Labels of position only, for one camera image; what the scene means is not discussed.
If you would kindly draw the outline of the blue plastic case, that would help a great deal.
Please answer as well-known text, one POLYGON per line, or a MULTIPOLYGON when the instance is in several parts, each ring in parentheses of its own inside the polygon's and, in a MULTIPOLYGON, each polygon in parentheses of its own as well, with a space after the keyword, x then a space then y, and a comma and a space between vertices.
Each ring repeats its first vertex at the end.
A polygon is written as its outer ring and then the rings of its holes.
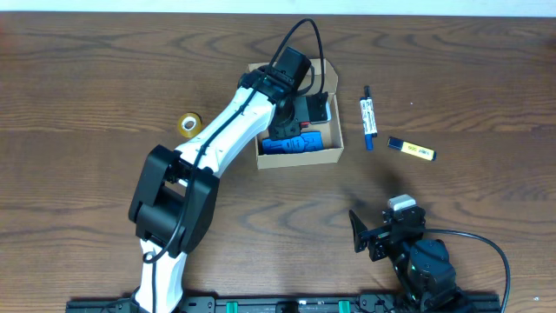
POLYGON ((319 131, 301 133, 299 136, 289 139, 271 140, 266 138, 261 141, 261 146, 262 152, 266 155, 299 154, 324 149, 319 131))

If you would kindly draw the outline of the yellow highlighter pen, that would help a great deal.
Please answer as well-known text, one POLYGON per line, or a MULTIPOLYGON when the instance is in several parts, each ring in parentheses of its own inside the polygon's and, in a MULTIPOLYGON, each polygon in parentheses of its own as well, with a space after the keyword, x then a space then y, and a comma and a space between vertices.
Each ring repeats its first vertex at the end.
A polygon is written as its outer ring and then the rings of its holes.
POLYGON ((398 150, 408 155, 425 159, 428 161, 434 161, 437 157, 435 150, 420 146, 415 143, 404 141, 397 137, 389 137, 387 141, 387 146, 391 149, 398 150))

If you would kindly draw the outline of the yellow tape roll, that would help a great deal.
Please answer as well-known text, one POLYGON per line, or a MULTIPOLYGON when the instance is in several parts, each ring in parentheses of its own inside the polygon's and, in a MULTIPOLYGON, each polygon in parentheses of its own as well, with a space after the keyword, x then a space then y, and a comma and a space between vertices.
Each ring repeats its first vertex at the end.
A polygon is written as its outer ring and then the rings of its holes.
POLYGON ((177 131, 186 138, 193 138, 202 131, 202 120, 199 115, 189 112, 182 115, 177 122, 177 131))

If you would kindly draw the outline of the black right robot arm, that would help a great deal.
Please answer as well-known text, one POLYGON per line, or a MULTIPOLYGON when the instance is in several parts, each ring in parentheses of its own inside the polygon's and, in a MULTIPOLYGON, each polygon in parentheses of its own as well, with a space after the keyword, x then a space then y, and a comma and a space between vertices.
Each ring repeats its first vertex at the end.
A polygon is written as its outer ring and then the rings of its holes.
POLYGON ((367 250, 373 262, 389 259, 403 288, 395 299, 395 311, 475 312, 477 308, 455 282, 446 245, 424 237, 425 215, 417 205, 389 209, 383 212, 384 224, 370 230, 351 210, 354 251, 367 250))

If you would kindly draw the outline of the open cardboard box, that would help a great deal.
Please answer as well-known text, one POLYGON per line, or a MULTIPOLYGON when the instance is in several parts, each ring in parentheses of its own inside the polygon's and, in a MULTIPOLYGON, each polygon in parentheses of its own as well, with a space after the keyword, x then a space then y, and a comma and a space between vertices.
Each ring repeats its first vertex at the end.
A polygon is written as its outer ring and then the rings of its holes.
POLYGON ((320 136, 320 141, 316 139, 310 144, 305 143, 304 151, 300 151, 301 141, 291 139, 290 142, 295 145, 291 153, 268 154, 267 149, 263 147, 263 141, 270 138, 267 130, 264 130, 255 138, 256 164, 258 170, 276 169, 295 167, 302 165, 315 165, 323 163, 337 163, 344 150, 344 142, 341 133, 341 123, 339 118, 339 110, 337 108, 336 89, 338 85, 338 76, 331 63, 324 59, 324 69, 321 69, 320 59, 311 59, 312 68, 314 69, 314 82, 311 83, 312 72, 308 71, 303 79, 300 88, 311 86, 308 95, 313 95, 319 91, 321 85, 321 77, 325 78, 323 91, 328 93, 328 104, 330 118, 325 123, 309 124, 301 129, 301 136, 309 133, 316 137, 320 136))

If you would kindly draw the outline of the blue marker pen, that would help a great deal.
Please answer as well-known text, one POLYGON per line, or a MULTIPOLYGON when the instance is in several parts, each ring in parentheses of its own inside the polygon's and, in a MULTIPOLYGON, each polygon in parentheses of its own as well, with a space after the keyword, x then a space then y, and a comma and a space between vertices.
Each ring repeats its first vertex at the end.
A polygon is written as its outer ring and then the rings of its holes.
POLYGON ((373 138, 375 134, 374 125, 374 109, 372 100, 368 97, 360 99, 361 118, 363 122, 366 149, 371 151, 374 149, 373 138))

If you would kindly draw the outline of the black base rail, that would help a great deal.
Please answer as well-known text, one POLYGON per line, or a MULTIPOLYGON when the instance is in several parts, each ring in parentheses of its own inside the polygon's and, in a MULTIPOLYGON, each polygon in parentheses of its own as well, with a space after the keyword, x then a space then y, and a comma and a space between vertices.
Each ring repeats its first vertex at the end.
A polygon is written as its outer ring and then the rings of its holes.
MULTIPOLYGON (((175 309, 182 313, 388 313, 409 312, 391 294, 318 297, 214 298, 191 296, 175 309)), ((142 309, 129 298, 107 301, 69 301, 66 313, 133 313, 142 309)))

